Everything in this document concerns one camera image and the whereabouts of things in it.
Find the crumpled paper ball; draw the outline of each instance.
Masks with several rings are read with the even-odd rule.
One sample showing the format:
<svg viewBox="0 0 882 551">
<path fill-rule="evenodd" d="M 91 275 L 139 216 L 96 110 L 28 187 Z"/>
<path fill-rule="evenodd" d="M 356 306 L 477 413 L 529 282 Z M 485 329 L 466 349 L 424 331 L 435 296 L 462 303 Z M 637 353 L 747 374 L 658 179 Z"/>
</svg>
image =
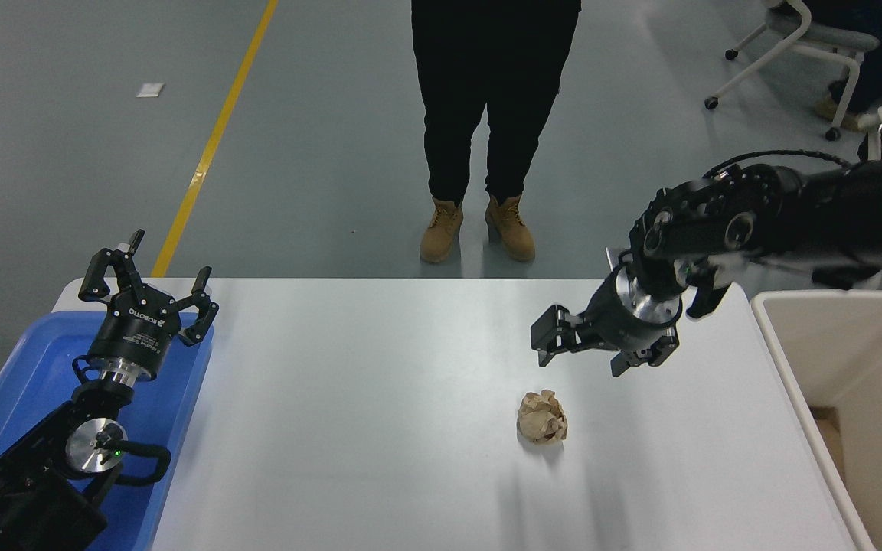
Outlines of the crumpled paper ball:
<svg viewBox="0 0 882 551">
<path fill-rule="evenodd" d="M 528 392 L 519 404 L 519 433 L 534 444 L 550 444 L 567 438 L 567 416 L 553 390 Z"/>
</svg>

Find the blue plastic tray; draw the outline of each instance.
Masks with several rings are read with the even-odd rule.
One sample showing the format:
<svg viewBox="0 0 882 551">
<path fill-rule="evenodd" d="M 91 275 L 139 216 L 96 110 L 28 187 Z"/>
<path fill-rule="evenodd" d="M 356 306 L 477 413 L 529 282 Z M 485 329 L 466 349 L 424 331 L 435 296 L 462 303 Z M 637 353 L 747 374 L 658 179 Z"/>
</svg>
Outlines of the blue plastic tray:
<svg viewBox="0 0 882 551">
<path fill-rule="evenodd" d="M 195 320 L 195 314 L 181 316 L 183 325 Z M 0 454 L 39 419 L 70 400 L 78 384 L 70 362 L 87 352 L 103 318 L 101 311 L 59 311 L 39 318 L 25 331 L 0 373 Z M 201 344 L 189 348 L 175 338 L 158 379 L 134 386 L 132 404 L 122 408 L 118 421 L 134 442 L 167 447 L 172 462 L 155 485 L 112 488 L 101 505 L 108 527 L 89 547 L 91 551 L 145 551 L 151 546 L 212 341 L 212 330 Z M 125 474 L 147 474 L 152 467 L 151 460 L 130 456 L 125 460 Z"/>
</svg>

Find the black jeans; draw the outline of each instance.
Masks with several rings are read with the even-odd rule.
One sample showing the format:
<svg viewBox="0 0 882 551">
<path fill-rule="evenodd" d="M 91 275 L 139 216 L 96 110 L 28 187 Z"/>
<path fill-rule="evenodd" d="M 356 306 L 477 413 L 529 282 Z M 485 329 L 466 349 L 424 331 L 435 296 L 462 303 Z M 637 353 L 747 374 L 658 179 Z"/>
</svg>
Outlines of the black jeans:
<svg viewBox="0 0 882 551">
<path fill-rule="evenodd" d="M 489 114 L 486 189 L 522 193 L 570 53 L 579 0 L 412 0 L 431 195 L 459 203 L 472 133 Z"/>
</svg>

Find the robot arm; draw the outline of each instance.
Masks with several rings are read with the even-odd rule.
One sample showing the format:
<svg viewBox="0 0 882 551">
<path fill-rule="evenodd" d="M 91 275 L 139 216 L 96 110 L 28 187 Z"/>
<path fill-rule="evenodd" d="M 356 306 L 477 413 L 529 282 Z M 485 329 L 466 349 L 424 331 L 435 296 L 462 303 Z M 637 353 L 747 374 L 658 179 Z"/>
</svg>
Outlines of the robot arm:
<svg viewBox="0 0 882 551">
<path fill-rule="evenodd" d="M 530 328 L 546 366 L 560 352 L 619 352 L 612 374 L 675 351 L 680 296 L 701 318 L 717 309 L 745 262 L 812 272 L 816 282 L 849 289 L 882 269 L 882 161 L 800 174 L 791 168 L 736 165 L 662 189 L 629 233 L 630 248 L 585 311 L 554 305 Z"/>
<path fill-rule="evenodd" d="M 218 306 L 206 292 L 209 266 L 182 300 L 144 283 L 132 261 L 143 235 L 136 231 L 126 251 L 101 249 L 91 259 L 78 297 L 104 302 L 108 312 L 87 353 L 73 360 L 80 386 L 0 456 L 0 551 L 81 551 L 107 527 L 100 506 L 113 485 L 150 485 L 167 473 L 169 450 L 131 442 L 119 411 L 132 403 L 136 381 L 156 379 L 176 334 L 186 346 L 202 341 Z M 119 287 L 111 297 L 108 268 Z M 199 316 L 182 328 L 179 311 L 190 306 Z M 156 465 L 150 474 L 122 474 L 125 454 Z M 83 491 L 69 482 L 87 478 Z"/>
</svg>

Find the person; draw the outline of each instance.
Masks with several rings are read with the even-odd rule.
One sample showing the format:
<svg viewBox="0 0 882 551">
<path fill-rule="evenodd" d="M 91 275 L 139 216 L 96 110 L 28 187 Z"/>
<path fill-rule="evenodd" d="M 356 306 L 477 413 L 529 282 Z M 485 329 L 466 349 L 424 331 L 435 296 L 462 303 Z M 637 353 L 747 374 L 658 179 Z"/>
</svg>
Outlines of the person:
<svg viewBox="0 0 882 551">
<path fill-rule="evenodd" d="M 829 27 L 843 28 L 847 31 L 865 32 L 878 38 L 880 46 L 865 54 L 860 67 L 860 80 L 850 98 L 843 126 L 850 130 L 858 128 L 858 115 L 867 111 L 882 98 L 882 0 L 804 0 L 812 12 L 812 20 Z M 784 4 L 785 13 L 795 13 L 791 6 Z M 815 112 L 824 119 L 836 115 L 836 107 L 843 97 L 846 81 L 833 83 Z"/>
<path fill-rule="evenodd" d="M 444 261 L 462 226 L 472 133 L 484 109 L 490 129 L 486 223 L 512 259 L 535 257 L 519 201 L 560 90 L 578 11 L 580 0 L 412 0 L 427 187 L 434 202 L 420 241 L 424 261 Z"/>
</svg>

